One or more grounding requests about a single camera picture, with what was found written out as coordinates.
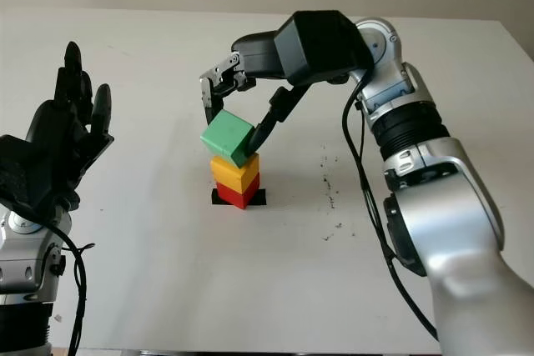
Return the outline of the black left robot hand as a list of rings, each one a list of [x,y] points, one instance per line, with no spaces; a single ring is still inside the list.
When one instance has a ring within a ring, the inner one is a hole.
[[[26,137],[44,152],[47,177],[39,180],[33,200],[38,211],[44,213],[62,201],[78,207],[77,186],[113,142],[111,113],[110,86],[104,83],[92,90],[80,48],[69,42],[54,96],[38,107]]]

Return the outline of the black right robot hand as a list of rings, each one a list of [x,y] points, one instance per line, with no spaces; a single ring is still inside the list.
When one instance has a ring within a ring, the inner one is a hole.
[[[231,93],[253,88],[258,79],[285,78],[275,48],[273,31],[254,33],[237,39],[230,55],[200,76],[204,113],[208,123],[223,109],[224,98]],[[272,133],[276,123],[282,123],[304,97],[309,87],[280,87],[270,99],[270,109],[246,141],[244,152],[257,151]]]

